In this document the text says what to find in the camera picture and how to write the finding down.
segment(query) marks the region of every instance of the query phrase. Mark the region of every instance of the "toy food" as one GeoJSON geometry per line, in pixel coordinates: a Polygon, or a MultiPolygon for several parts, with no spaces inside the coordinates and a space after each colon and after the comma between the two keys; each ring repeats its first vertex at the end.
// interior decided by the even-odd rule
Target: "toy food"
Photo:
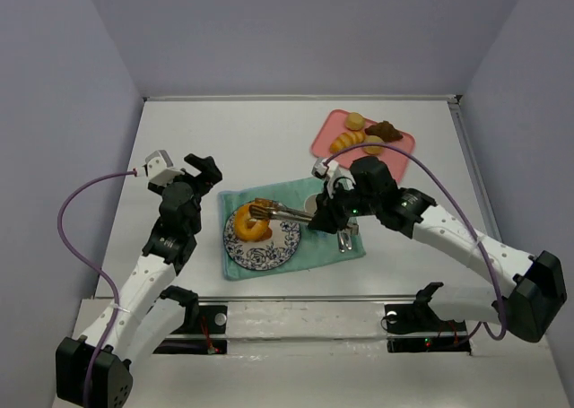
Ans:
{"type": "Polygon", "coordinates": [[[403,139],[401,132],[395,129],[388,121],[377,123],[374,126],[365,128],[365,133],[371,136],[378,136],[385,142],[395,142],[403,139]]]}
{"type": "Polygon", "coordinates": [[[355,145],[357,143],[361,143],[365,140],[365,133],[360,132],[345,132],[342,135],[339,135],[333,143],[331,143],[331,147],[329,151],[331,153],[339,152],[344,148],[349,148],[351,145],[355,145]]]}
{"type": "Polygon", "coordinates": [[[344,126],[349,130],[361,130],[365,127],[365,118],[357,112],[351,112],[347,115],[347,119],[344,120],[344,126]]]}
{"type": "Polygon", "coordinates": [[[258,241],[262,239],[269,229],[269,221],[257,220],[255,222],[251,220],[251,214],[249,213],[249,206],[253,203],[244,204],[237,210],[235,215],[235,220],[233,221],[233,229],[237,237],[245,242],[258,241]]]}
{"type": "MultiPolygon", "coordinates": [[[[365,138],[365,143],[383,143],[383,140],[378,136],[372,135],[372,136],[367,136],[365,138]]],[[[367,154],[379,155],[383,152],[383,147],[382,146],[365,146],[363,148],[363,150],[367,154]]]]}

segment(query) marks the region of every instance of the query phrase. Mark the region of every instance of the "blue and white plate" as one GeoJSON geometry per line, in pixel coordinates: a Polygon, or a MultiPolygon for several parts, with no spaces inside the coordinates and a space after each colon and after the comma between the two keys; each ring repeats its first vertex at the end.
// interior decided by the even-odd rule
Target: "blue and white plate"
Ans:
{"type": "Polygon", "coordinates": [[[236,213],[237,211],[225,223],[223,245],[227,254],[239,266],[250,271],[269,271],[281,266],[297,251],[301,239],[297,222],[271,220],[271,238],[260,242],[244,242],[235,235],[233,229],[236,213]]]}

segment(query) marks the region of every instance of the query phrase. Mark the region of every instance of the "tray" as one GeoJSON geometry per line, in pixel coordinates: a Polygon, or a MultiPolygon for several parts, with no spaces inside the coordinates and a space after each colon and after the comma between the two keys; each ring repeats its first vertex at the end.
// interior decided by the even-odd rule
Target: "tray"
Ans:
{"type": "MultiPolygon", "coordinates": [[[[347,115],[349,115],[349,112],[342,109],[335,109],[329,114],[325,120],[325,123],[321,127],[321,130],[319,130],[317,137],[313,141],[313,144],[311,145],[311,153],[313,155],[321,158],[327,158],[331,156],[331,152],[329,151],[331,143],[333,143],[338,135],[349,131],[344,126],[344,120],[347,118],[347,115]]],[[[372,126],[373,124],[377,124],[377,122],[365,118],[365,128],[372,126]]],[[[403,135],[403,139],[400,141],[392,142],[390,144],[403,151],[409,153],[413,152],[414,138],[402,130],[400,130],[400,132],[403,135]]],[[[366,155],[368,154],[365,153],[365,151],[362,149],[352,150],[340,155],[335,160],[344,168],[349,169],[355,160],[366,155]]],[[[379,160],[386,163],[391,172],[391,175],[396,180],[396,182],[401,182],[409,159],[407,159],[404,155],[389,149],[385,149],[377,157],[379,160]]]]}

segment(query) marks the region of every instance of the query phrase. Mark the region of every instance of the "green cloth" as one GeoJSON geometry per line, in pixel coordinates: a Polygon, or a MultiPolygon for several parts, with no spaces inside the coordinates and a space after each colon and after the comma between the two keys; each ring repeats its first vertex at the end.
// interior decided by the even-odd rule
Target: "green cloth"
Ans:
{"type": "MultiPolygon", "coordinates": [[[[305,201],[310,195],[320,193],[323,182],[317,178],[305,178],[297,181],[283,182],[270,186],[255,187],[239,192],[223,191],[219,194],[222,216],[222,232],[230,215],[241,205],[254,200],[256,197],[272,199],[289,206],[303,210],[305,201]]],[[[336,235],[309,230],[301,224],[301,239],[297,251],[287,262],[269,271],[250,271],[236,264],[225,248],[223,249],[223,273],[231,281],[240,281],[258,276],[275,275],[277,273],[295,272],[332,263],[363,257],[365,248],[361,235],[352,236],[352,251],[339,252],[336,235]]]]}

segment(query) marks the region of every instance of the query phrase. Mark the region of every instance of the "gray wall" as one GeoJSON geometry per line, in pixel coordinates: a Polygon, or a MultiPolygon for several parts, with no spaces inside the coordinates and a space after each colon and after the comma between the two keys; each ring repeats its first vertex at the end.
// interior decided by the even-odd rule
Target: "gray wall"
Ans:
{"type": "MultiPolygon", "coordinates": [[[[54,352],[95,277],[56,217],[84,181],[128,162],[142,101],[91,0],[0,0],[0,405],[51,406],[54,352]]],[[[121,183],[65,221],[100,261],[121,183]]]]}
{"type": "Polygon", "coordinates": [[[93,0],[140,92],[460,93],[517,0],[93,0]]]}
{"type": "Polygon", "coordinates": [[[574,4],[520,0],[463,111],[505,241],[559,256],[570,301],[550,340],[574,403],[574,4]]]}

